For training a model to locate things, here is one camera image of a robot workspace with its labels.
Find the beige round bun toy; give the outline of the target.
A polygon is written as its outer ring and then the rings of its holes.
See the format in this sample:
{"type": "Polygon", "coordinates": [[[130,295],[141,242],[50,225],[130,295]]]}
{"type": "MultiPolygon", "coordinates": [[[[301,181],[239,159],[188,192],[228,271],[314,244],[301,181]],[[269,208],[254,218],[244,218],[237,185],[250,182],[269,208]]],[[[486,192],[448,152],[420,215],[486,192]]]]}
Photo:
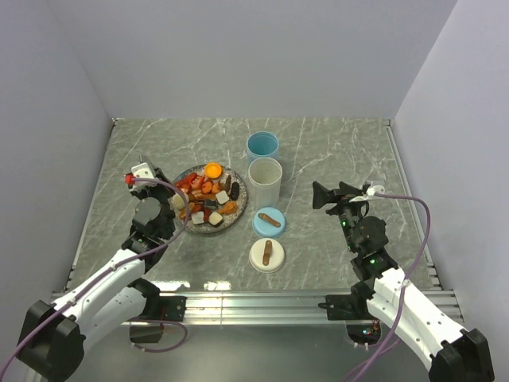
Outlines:
{"type": "Polygon", "coordinates": [[[181,211],[185,207],[185,203],[189,203],[187,194],[184,194],[184,196],[181,197],[179,194],[175,193],[171,198],[171,204],[177,211],[181,211]]]}

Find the orange round toy food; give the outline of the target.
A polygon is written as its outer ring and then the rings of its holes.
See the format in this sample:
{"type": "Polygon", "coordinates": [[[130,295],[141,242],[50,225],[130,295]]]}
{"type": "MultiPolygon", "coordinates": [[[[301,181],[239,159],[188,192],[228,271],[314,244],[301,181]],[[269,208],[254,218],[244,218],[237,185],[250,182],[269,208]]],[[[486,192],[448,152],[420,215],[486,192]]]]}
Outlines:
{"type": "Polygon", "coordinates": [[[204,176],[212,180],[220,178],[222,173],[223,168],[217,162],[209,162],[204,166],[204,176]]]}

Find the white lid brown handle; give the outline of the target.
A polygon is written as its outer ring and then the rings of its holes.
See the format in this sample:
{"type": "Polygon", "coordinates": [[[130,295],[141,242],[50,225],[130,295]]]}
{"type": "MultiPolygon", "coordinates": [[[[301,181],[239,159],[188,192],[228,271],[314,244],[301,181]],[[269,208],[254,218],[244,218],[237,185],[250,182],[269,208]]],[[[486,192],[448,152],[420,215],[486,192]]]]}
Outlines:
{"type": "Polygon", "coordinates": [[[264,238],[255,241],[251,246],[249,260],[255,270],[270,274],[282,268],[286,253],[277,240],[264,238]]]}

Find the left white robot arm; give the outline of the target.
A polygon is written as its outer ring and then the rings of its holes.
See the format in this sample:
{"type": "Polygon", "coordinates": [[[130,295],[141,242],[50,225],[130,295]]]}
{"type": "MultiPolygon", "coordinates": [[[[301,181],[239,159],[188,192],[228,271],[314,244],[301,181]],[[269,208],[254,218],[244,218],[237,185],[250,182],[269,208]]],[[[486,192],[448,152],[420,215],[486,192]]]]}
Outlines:
{"type": "Polygon", "coordinates": [[[131,318],[153,319],[161,309],[159,289],[143,276],[178,234],[169,200],[182,192],[147,162],[132,167],[125,181],[139,202],[120,249],[74,290],[52,303],[35,302],[25,316],[12,357],[46,380],[66,381],[109,332],[131,318]]]}

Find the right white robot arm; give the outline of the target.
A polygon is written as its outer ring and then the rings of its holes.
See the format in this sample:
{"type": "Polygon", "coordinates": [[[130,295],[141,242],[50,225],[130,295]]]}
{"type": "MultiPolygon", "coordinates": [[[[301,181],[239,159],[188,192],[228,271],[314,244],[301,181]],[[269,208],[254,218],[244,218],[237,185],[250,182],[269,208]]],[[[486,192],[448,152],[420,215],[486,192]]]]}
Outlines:
{"type": "Polygon", "coordinates": [[[330,321],[377,319],[419,357],[431,381],[493,381],[487,338],[448,317],[411,281],[386,250],[386,222],[369,213],[369,202],[386,199],[383,186],[313,183],[313,208],[338,216],[359,281],[350,294],[329,294],[320,307],[330,321]]]}

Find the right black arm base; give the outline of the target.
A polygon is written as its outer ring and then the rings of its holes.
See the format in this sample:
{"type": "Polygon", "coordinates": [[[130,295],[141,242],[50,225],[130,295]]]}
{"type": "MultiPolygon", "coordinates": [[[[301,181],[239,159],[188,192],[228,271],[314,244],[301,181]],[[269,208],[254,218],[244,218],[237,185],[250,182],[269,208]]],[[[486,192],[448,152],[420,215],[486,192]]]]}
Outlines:
{"type": "Polygon", "coordinates": [[[369,349],[379,343],[382,334],[379,319],[369,314],[365,301],[354,294],[328,294],[318,307],[326,310],[329,321],[346,323],[347,339],[353,345],[369,349]]]}

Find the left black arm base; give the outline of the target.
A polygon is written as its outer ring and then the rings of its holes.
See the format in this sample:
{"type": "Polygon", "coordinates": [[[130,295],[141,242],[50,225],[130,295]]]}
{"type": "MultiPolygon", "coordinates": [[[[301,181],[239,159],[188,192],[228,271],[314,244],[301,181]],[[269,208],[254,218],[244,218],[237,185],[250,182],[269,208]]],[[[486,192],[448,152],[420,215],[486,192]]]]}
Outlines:
{"type": "Polygon", "coordinates": [[[184,321],[186,302],[180,295],[150,298],[144,310],[130,320],[130,340],[135,345],[159,343],[166,324],[184,321]]]}

